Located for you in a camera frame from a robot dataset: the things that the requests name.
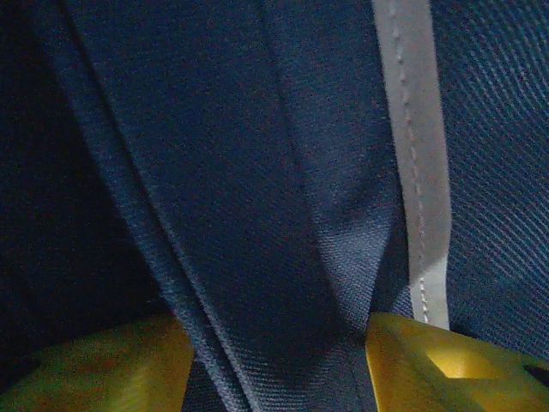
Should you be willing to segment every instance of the stitching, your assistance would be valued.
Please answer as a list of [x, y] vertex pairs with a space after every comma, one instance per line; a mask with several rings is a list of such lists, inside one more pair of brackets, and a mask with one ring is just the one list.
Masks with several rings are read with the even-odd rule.
[[[418, 230], [419, 230], [419, 270], [423, 273], [425, 264], [425, 218], [423, 216], [424, 204], [421, 200], [421, 185], [418, 168], [418, 153], [415, 147], [416, 132], [413, 128], [412, 115], [410, 113], [410, 92], [407, 88], [407, 74], [404, 69], [403, 47], [401, 42], [401, 32], [398, 28], [398, 21], [396, 20], [396, 2], [389, 2], [389, 19], [393, 23], [392, 39], [395, 46], [395, 59], [400, 68], [400, 82], [402, 89], [402, 104], [404, 105], [405, 122], [407, 137], [410, 143], [410, 159], [412, 161], [412, 177], [413, 186], [415, 190], [417, 208], [418, 208]], [[423, 319], [426, 323], [429, 323], [429, 308], [427, 306], [427, 298], [425, 294], [425, 279], [423, 276], [419, 278], [419, 293], [421, 295], [421, 305], [423, 309]]]

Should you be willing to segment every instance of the gray reflective tape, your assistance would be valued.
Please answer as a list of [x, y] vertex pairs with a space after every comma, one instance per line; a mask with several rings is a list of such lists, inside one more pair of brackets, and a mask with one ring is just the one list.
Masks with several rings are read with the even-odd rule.
[[427, 0], [372, 0], [406, 211], [416, 319], [448, 329], [448, 159]]

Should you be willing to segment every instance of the yellow object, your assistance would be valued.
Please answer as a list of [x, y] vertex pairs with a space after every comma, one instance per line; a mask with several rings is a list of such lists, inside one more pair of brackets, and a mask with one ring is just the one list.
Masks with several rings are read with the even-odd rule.
[[40, 367], [0, 396], [0, 410], [179, 412], [193, 349], [175, 318], [154, 317], [34, 357]]
[[379, 412], [549, 411], [548, 362], [412, 319], [373, 314], [366, 355]]

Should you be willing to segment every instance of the navy blue fabric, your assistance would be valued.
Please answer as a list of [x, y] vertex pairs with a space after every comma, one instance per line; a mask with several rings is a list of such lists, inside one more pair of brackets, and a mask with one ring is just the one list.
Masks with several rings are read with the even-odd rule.
[[197, 410], [226, 412], [214, 382], [199, 358], [195, 357], [190, 369], [189, 380], [181, 412], [196, 412]]
[[409, 300], [375, 282], [406, 288], [406, 249], [370, 4], [48, 3], [37, 34], [226, 408], [374, 409], [372, 293]]
[[2, 363], [166, 305], [12, 2], [0, 73]]
[[549, 3], [432, 2], [453, 329], [549, 359]]

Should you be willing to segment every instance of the fabric seam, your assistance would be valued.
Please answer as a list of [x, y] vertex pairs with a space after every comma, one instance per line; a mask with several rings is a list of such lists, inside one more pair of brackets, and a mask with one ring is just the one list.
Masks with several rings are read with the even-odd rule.
[[[425, 263], [425, 218], [423, 216], [423, 209], [424, 204], [421, 200], [421, 177], [419, 173], [419, 166], [418, 166], [418, 155], [416, 150], [416, 132], [413, 128], [413, 120], [412, 120], [412, 114], [410, 112], [410, 93], [407, 88], [407, 73], [405, 69], [405, 62], [404, 62], [404, 47], [402, 45], [402, 34], [401, 30], [399, 30], [398, 20], [397, 20], [397, 8], [396, 8], [396, 2], [391, 1], [389, 3], [389, 19], [391, 20], [393, 24], [393, 33], [392, 33], [392, 40], [393, 44], [395, 46], [395, 60], [399, 65], [400, 73], [399, 73], [399, 82], [401, 85], [401, 102], [404, 106], [404, 122], [406, 125], [407, 130], [407, 137], [408, 137], [408, 144], [409, 144], [409, 152], [410, 152], [410, 161], [412, 164], [412, 177], [413, 177], [413, 186], [414, 186], [414, 192], [416, 197], [416, 203], [417, 203], [417, 210], [418, 210], [418, 232], [419, 232], [419, 256], [418, 256], [418, 264], [419, 264], [419, 271], [422, 274], [424, 263]], [[421, 305], [423, 309], [423, 319], [426, 323], [429, 323], [429, 308], [427, 304], [427, 298], [426, 298], [426, 291], [425, 291], [425, 278], [421, 276], [419, 278], [419, 292], [421, 294]]]
[[[79, 36], [78, 32], [75, 29], [75, 24], [71, 19], [69, 11], [68, 11], [68, 9], [67, 9], [67, 7], [66, 7], [63, 0], [52, 0], [52, 1], [57, 4], [58, 12], [62, 16], [61, 18], [62, 18], [63, 23], [65, 25], [65, 29], [69, 32], [70, 41], [74, 44], [74, 47], [75, 47], [77, 53], [81, 56], [81, 58], [83, 60], [83, 63], [86, 66], [86, 70], [87, 70], [88, 74], [91, 76], [91, 79], [92, 79], [92, 82], [93, 82], [93, 84], [96, 88], [97, 94], [99, 95], [98, 97], [99, 97], [99, 100], [100, 100], [100, 104], [103, 106], [103, 110], [105, 111], [106, 116], [109, 118], [109, 120], [112, 123], [112, 127], [115, 131], [115, 135], [118, 138], [119, 143], [121, 145], [121, 149], [124, 152], [124, 156], [126, 157], [125, 162], [128, 163], [127, 167], [130, 169], [130, 174], [131, 174], [131, 176], [134, 180], [134, 183], [138, 187], [138, 191], [143, 196], [144, 203], [146, 204], [146, 206], [148, 207], [149, 212], [151, 213], [152, 217], [154, 218], [154, 223], [157, 225], [157, 228], [159, 229], [158, 235], [161, 237], [162, 242], [165, 243], [166, 249], [168, 250], [168, 253], [170, 253], [174, 257], [174, 261], [177, 263], [178, 269], [180, 269], [184, 274], [185, 273], [184, 264], [181, 262], [177, 252], [175, 251], [175, 249], [173, 247], [173, 244], [170, 241], [170, 237], [169, 237], [168, 233], [166, 232], [166, 228], [162, 224], [162, 221], [159, 217], [158, 211], [154, 207], [154, 202], [151, 200], [150, 196], [148, 195], [148, 191], [146, 189], [146, 186], [145, 186], [144, 182], [142, 181], [141, 177], [139, 176], [139, 173], [137, 171], [137, 168], [136, 168], [136, 165], [133, 161], [131, 153], [128, 150], [128, 148], [126, 146], [126, 143], [124, 141], [123, 134], [122, 134], [122, 132], [120, 131], [120, 129], [118, 127], [118, 122], [116, 121], [116, 117], [115, 117], [115, 115], [112, 111], [112, 108], [111, 108], [110, 104], [108, 103], [108, 100], [105, 96], [105, 91], [101, 87], [101, 84], [100, 84], [100, 82], [97, 78], [97, 75], [96, 75], [94, 67], [91, 63], [91, 60], [90, 60], [90, 58], [87, 54], [87, 51], [86, 51], [83, 43], [81, 42], [81, 39], [80, 39], [80, 36]], [[205, 319], [207, 319], [207, 325], [206, 326], [210, 327], [212, 329], [212, 331], [214, 332], [214, 334], [213, 334], [214, 338], [216, 340], [217, 345], [219, 345], [221, 353], [224, 355], [224, 358], [225, 358], [224, 361], [226, 362], [226, 364], [228, 364], [228, 366], [230, 367], [232, 373], [234, 373], [234, 375], [236, 377], [236, 381], [239, 383], [239, 386], [240, 386], [239, 389], [242, 391], [242, 394], [244, 395], [243, 398], [244, 398], [244, 401], [246, 403], [247, 409], [251, 410], [252, 407], [250, 406], [250, 399], [245, 394], [243, 383], [240, 380], [238, 374], [236, 373], [234, 365], [230, 361], [230, 358], [228, 356], [226, 348], [224, 347], [224, 345], [223, 345], [223, 343], [222, 343], [222, 341], [221, 341], [221, 339], [220, 339], [220, 337], [217, 333], [217, 330], [212, 325], [209, 314], [204, 309], [202, 300], [201, 300], [198, 292], [196, 291], [196, 288], [193, 286], [192, 281], [190, 280], [190, 278], [187, 275], [184, 274], [182, 277], [184, 277], [186, 279], [186, 281], [190, 284], [190, 291], [192, 292], [193, 298], [196, 299], [196, 301], [198, 303], [198, 306], [199, 306], [199, 307], [197, 307], [197, 309], [199, 311], [201, 311], [203, 316], [205, 317]]]
[[[258, 11], [259, 11], [259, 15], [260, 15], [260, 21], [262, 23], [262, 30], [264, 32], [264, 40], [265, 40], [265, 44], [267, 46], [267, 50], [268, 50], [268, 55], [271, 59], [271, 62], [272, 62], [272, 65], [273, 65], [273, 72], [274, 72], [274, 82], [275, 82], [275, 85], [276, 85], [276, 93], [278, 94], [278, 97], [279, 97], [279, 102], [280, 102], [280, 105], [281, 105], [281, 112], [282, 112], [282, 116], [284, 118], [284, 125], [286, 127], [286, 136], [287, 136], [287, 140], [288, 140], [288, 143], [290, 145], [290, 148], [292, 150], [292, 153], [293, 153], [293, 166], [294, 166], [294, 170], [296, 172], [296, 174], [298, 174], [298, 176], [300, 177], [300, 185], [302, 186], [302, 190], [304, 191], [305, 193], [305, 207], [307, 208], [307, 211], [308, 211], [308, 218], [309, 218], [309, 222], [311, 223], [311, 227], [313, 227], [313, 230], [311, 231], [311, 235], [314, 239], [314, 247], [318, 253], [318, 256], [320, 257], [320, 261], [321, 261], [321, 265], [322, 265], [322, 268], [323, 268], [323, 272], [324, 274], [327, 274], [328, 271], [326, 270], [326, 263], [324, 262], [324, 258], [323, 258], [323, 252], [322, 252], [322, 249], [320, 248], [320, 240], [318, 238], [318, 234], [317, 234], [317, 230], [316, 230], [316, 224], [314, 222], [314, 219], [313, 219], [313, 211], [312, 211], [312, 207], [307, 199], [308, 197], [308, 193], [307, 193], [307, 187], [306, 187], [306, 183], [305, 183], [305, 170], [304, 170], [304, 167], [303, 167], [303, 164], [302, 164], [302, 160], [301, 158], [299, 157], [298, 155], [298, 149], [296, 147], [296, 144], [295, 142], [293, 141], [292, 139], [292, 120], [291, 120], [291, 117], [290, 117], [290, 110], [289, 110], [289, 105], [287, 103], [287, 100], [284, 96], [284, 93], [283, 93], [283, 87], [282, 87], [282, 76], [281, 76], [281, 69], [279, 67], [279, 65], [277, 64], [277, 56], [276, 56], [276, 52], [275, 52], [275, 49], [273, 47], [273, 40], [270, 38], [269, 36], [269, 32], [268, 32], [268, 20], [267, 20], [267, 10], [265, 9], [265, 5], [263, 4], [263, 2], [257, 2], [257, 7], [258, 7]], [[364, 396], [362, 395], [362, 391], [360, 390], [359, 388], [359, 382], [355, 376], [355, 370], [354, 370], [354, 367], [353, 367], [353, 363], [351, 362], [351, 355], [349, 353], [349, 348], [347, 346], [347, 343], [345, 342], [344, 343], [344, 356], [345, 356], [345, 361], [347, 362], [348, 366], [349, 366], [349, 372], [351, 373], [351, 376], [353, 378], [353, 386], [354, 386], [354, 389], [355, 389], [355, 395], [357, 397], [357, 399], [359, 400], [359, 403], [360, 403], [360, 410], [361, 411], [365, 411], [365, 400], [364, 400]]]

